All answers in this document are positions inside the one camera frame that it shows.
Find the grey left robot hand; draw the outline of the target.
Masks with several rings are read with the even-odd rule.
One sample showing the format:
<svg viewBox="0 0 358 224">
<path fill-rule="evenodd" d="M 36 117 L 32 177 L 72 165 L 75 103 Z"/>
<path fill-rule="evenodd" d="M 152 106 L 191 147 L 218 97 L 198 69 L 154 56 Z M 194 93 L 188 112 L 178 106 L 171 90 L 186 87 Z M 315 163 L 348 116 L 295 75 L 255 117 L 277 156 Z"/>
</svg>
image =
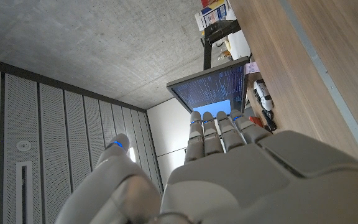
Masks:
<svg viewBox="0 0 358 224">
<path fill-rule="evenodd" d="M 58 223 L 358 223 L 358 160 L 294 131 L 193 112 L 184 164 L 160 192 L 114 136 Z"/>
</svg>

